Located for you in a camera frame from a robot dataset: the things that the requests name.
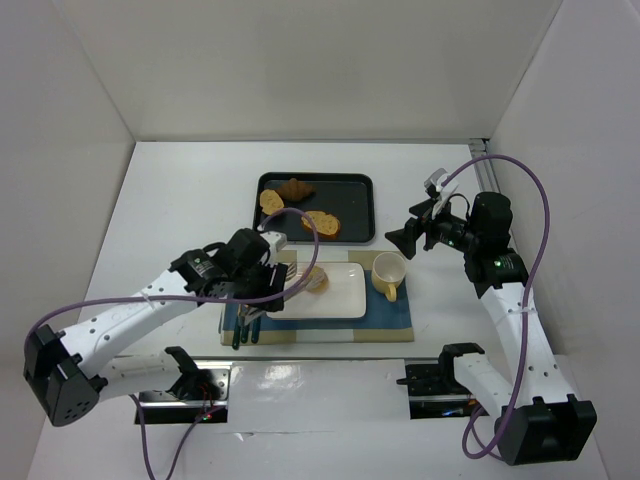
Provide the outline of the metal tongs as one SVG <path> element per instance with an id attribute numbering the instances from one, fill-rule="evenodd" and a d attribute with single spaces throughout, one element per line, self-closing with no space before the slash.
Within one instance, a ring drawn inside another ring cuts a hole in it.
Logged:
<path id="1" fill-rule="evenodd" d="M 242 324 L 244 322 L 252 323 L 258 317 L 261 317 L 264 313 L 267 312 L 279 312 L 284 309 L 284 305 L 287 301 L 294 298 L 295 296 L 308 292 L 305 290 L 306 280 L 311 273 L 311 269 L 307 268 L 301 273 L 298 272 L 298 265 L 296 261 L 291 262 L 287 265 L 287 271 L 285 275 L 285 283 L 284 290 L 286 294 L 280 299 L 274 300 L 268 304 L 267 307 L 264 306 L 253 306 L 253 305 L 241 305 L 238 307 L 238 316 L 242 319 Z"/>

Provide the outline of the round bread bun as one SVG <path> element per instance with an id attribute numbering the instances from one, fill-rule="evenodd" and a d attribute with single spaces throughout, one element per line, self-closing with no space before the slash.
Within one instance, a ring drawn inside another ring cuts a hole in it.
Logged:
<path id="1" fill-rule="evenodd" d="M 305 290 L 310 293 L 321 294 L 328 288 L 328 285 L 329 279 L 325 270 L 314 266 L 306 280 Z"/>

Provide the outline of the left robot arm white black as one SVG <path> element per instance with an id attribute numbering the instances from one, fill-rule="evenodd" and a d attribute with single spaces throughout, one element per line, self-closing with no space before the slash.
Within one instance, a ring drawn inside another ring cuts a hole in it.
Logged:
<path id="1" fill-rule="evenodd" d="M 188 250 L 158 278 L 111 309 L 59 332 L 41 324 L 26 339 L 24 377 L 50 423 L 67 426 L 99 402 L 138 392 L 166 391 L 211 403 L 211 373 L 180 346 L 124 356 L 129 346 L 205 303 L 248 300 L 262 311 L 283 308 L 288 275 L 277 255 L 285 234 L 238 230 L 228 242 Z"/>

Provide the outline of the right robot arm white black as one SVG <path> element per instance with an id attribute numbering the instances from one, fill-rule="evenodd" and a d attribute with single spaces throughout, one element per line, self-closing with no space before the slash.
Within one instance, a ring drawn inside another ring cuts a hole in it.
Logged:
<path id="1" fill-rule="evenodd" d="M 493 422 L 488 445 L 510 466 L 573 461 L 597 421 L 593 404 L 578 398 L 562 374 L 538 317 L 529 274 L 510 246 L 511 203 L 494 192 L 478 194 L 464 218 L 451 212 L 451 193 L 429 187 L 427 200 L 386 238 L 408 259 L 419 239 L 463 255 L 465 273 L 489 313 L 512 378 L 506 380 L 476 343 L 444 346 L 445 382 L 466 389 Z"/>

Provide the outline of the bread slice left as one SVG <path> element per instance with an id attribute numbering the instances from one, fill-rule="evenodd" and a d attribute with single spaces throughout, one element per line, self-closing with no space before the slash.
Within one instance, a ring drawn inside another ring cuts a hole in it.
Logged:
<path id="1" fill-rule="evenodd" d="M 283 199 L 272 189 L 265 189 L 259 195 L 259 206 L 262 213 L 271 216 L 285 207 Z"/>

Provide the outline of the bread slice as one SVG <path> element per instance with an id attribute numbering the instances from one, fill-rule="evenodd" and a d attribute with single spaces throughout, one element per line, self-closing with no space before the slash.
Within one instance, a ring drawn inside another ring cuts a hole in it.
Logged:
<path id="1" fill-rule="evenodd" d="M 283 199 L 272 189 L 265 189 L 259 195 L 259 206 L 262 213 L 271 216 L 285 207 Z"/>
<path id="2" fill-rule="evenodd" d="M 319 210 L 306 211 L 305 214 L 307 217 L 301 218 L 301 225 L 305 230 L 312 231 L 311 223 L 308 221 L 311 219 L 321 239 L 336 240 L 338 238 L 341 223 L 335 215 Z"/>

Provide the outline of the bread slice centre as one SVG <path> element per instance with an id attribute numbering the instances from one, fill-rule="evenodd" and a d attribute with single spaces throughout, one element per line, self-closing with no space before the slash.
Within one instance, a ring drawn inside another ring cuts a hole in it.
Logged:
<path id="1" fill-rule="evenodd" d="M 335 215 L 319 210 L 306 211 L 305 214 L 307 217 L 301 218 L 301 225 L 305 230 L 312 231 L 311 223 L 308 221 L 311 219 L 321 239 L 336 240 L 338 238 L 341 223 Z"/>

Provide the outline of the yellow mug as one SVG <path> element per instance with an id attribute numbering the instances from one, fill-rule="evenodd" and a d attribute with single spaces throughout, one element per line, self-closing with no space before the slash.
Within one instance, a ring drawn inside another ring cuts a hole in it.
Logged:
<path id="1" fill-rule="evenodd" d="M 385 296 L 389 302 L 398 298 L 399 286 L 405 279 L 406 262 L 396 252 L 383 252 L 375 257 L 371 267 L 371 280 L 374 289 Z"/>

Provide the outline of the black baking tray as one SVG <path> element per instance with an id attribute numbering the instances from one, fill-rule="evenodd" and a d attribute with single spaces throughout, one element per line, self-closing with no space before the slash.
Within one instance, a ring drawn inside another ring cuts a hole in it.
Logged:
<path id="1" fill-rule="evenodd" d="M 286 201 L 287 207 L 301 211 L 322 211 L 335 216 L 340 230 L 333 236 L 320 235 L 322 243 L 366 244 L 375 236 L 373 183 L 358 173 L 267 172 L 257 183 L 256 193 L 275 190 L 296 179 L 314 188 L 299 202 Z"/>

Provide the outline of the white rectangular plate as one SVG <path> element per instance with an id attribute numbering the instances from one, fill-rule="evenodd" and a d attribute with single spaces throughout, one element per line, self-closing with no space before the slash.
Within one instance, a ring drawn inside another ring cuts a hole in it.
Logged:
<path id="1" fill-rule="evenodd" d="M 352 262 L 319 262 L 327 280 L 319 288 L 302 290 L 284 303 L 284 309 L 268 312 L 275 320 L 356 319 L 366 313 L 366 281 L 363 267 Z"/>

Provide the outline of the blue beige placemat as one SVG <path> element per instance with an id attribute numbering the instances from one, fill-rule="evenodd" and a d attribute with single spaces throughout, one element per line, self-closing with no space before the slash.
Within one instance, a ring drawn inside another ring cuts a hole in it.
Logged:
<path id="1" fill-rule="evenodd" d="M 363 267 L 366 281 L 366 313 L 356 319 L 275 320 L 262 316 L 260 339 L 249 339 L 243 346 L 266 346 L 301 343 L 394 343 L 411 342 L 414 331 L 405 284 L 398 298 L 389 302 L 372 284 L 371 267 L 379 253 L 375 250 L 349 250 L 334 253 L 324 262 L 352 262 Z"/>

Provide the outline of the brown croissant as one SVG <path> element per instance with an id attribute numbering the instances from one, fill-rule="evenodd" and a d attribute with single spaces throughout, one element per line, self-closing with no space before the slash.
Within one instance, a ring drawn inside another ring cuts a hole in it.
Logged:
<path id="1" fill-rule="evenodd" d="M 314 194 L 315 191 L 313 185 L 296 178 L 289 179 L 276 189 L 276 193 L 288 202 L 300 202 Z"/>

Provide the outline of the aluminium rail right corner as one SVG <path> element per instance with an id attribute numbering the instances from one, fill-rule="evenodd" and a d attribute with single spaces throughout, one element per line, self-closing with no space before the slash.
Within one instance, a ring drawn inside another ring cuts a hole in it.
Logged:
<path id="1" fill-rule="evenodd" d="M 488 154 L 488 140 L 482 138 L 471 139 L 469 151 L 473 159 L 484 157 Z M 491 160 L 482 160 L 473 165 L 480 189 L 500 193 L 500 187 L 495 175 L 494 166 Z"/>

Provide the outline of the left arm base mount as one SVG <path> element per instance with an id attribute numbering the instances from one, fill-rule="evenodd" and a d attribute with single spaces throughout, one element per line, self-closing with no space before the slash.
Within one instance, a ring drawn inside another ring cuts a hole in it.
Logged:
<path id="1" fill-rule="evenodd" d="M 227 422 L 232 363 L 197 360 L 196 365 L 208 374 L 208 381 L 188 393 L 152 390 L 137 395 L 147 424 L 188 425 L 198 416 L 204 416 L 203 424 Z"/>

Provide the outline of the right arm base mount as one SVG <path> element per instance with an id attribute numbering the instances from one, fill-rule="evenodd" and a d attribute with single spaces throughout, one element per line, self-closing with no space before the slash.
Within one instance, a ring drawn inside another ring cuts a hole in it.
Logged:
<path id="1" fill-rule="evenodd" d="M 407 361 L 403 378 L 412 420 L 469 417 L 479 405 L 464 387 L 448 383 L 435 361 Z"/>

